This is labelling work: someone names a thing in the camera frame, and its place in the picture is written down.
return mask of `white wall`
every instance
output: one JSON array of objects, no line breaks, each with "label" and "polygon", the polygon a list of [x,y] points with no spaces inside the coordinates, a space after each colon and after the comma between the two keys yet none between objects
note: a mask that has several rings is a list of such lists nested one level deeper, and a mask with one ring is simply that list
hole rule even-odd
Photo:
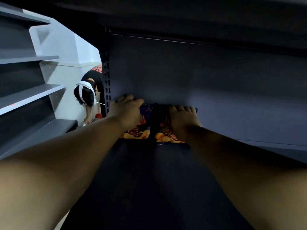
[{"label": "white wall", "polygon": [[[73,90],[83,75],[95,65],[101,64],[98,49],[76,35],[55,19],[27,10],[24,13],[48,19],[51,24],[30,28],[30,35],[37,55],[58,55],[60,59],[40,63],[45,82],[66,86],[65,93],[50,95],[57,119],[77,120],[85,118],[85,109],[76,100]],[[94,108],[92,116],[97,113]]]}]

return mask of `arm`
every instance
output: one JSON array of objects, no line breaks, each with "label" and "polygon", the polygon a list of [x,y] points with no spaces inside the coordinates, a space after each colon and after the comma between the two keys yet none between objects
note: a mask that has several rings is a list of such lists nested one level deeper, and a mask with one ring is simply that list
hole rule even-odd
[{"label": "arm", "polygon": [[122,97],[108,117],[0,161],[0,229],[54,229],[120,135],[139,123],[143,102]]},{"label": "arm", "polygon": [[83,122],[81,123],[81,126],[83,126],[83,124],[90,124],[91,123],[91,111],[92,111],[92,107],[85,105],[85,110],[86,110],[86,117],[83,120]]},{"label": "arm", "polygon": [[194,108],[170,106],[170,114],[175,135],[255,229],[306,229],[306,165],[203,128]]}]

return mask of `gray shelf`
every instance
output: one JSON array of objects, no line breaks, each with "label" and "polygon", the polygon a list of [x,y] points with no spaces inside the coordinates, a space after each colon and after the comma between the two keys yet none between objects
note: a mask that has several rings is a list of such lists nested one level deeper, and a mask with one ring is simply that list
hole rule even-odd
[{"label": "gray shelf", "polygon": [[31,57],[20,57],[20,58],[6,58],[0,59],[0,64],[13,64],[30,61],[41,61],[41,60],[55,60],[59,59],[59,56],[31,56]]},{"label": "gray shelf", "polygon": [[11,10],[11,9],[1,7],[1,6],[0,6],[0,15],[4,17],[9,17],[9,18],[14,18],[14,19],[25,21],[31,26],[50,24],[49,20],[42,19],[42,18],[32,16],[29,14],[25,14],[23,12],[19,12],[16,10]]},{"label": "gray shelf", "polygon": [[27,137],[25,140],[15,145],[13,148],[8,150],[6,153],[0,156],[0,160],[19,152],[25,148],[29,148],[33,145],[42,143],[49,139],[55,138],[57,136],[66,133],[74,124],[76,120],[64,120],[64,119],[54,119],[44,127]]},{"label": "gray shelf", "polygon": [[64,85],[43,84],[0,98],[0,115],[65,88]]}]

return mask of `hand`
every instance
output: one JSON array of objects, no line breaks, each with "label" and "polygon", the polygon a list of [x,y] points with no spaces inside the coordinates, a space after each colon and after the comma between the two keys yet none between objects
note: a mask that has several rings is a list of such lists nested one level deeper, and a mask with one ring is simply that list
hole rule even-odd
[{"label": "hand", "polygon": [[83,122],[81,123],[81,126],[83,126],[84,124],[88,125],[91,123],[91,117],[87,117],[83,120]]},{"label": "hand", "polygon": [[189,129],[202,127],[194,107],[169,106],[172,128],[179,140],[188,141]]},{"label": "hand", "polygon": [[144,103],[144,99],[134,100],[132,94],[121,96],[118,102],[112,101],[108,118],[117,119],[122,126],[123,131],[135,128],[142,119],[140,114],[140,106]]}]

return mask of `woman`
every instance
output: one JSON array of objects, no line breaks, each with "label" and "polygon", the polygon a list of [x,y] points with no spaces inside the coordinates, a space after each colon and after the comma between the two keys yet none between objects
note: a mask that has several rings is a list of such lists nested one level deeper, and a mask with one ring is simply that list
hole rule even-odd
[{"label": "woman", "polygon": [[[95,95],[100,92],[100,109],[101,114],[105,117],[105,106],[104,106],[104,92],[103,92],[103,73],[102,73],[102,65],[97,65],[91,70],[89,70],[84,76],[82,77],[81,81],[88,82]],[[82,122],[82,126],[84,124],[89,124],[91,122],[91,110],[92,106],[95,104],[95,96],[93,91],[90,88],[87,88],[86,85],[82,86],[82,96],[80,97],[79,86],[74,89],[74,94],[79,103],[85,106],[86,109],[86,118]]]}]

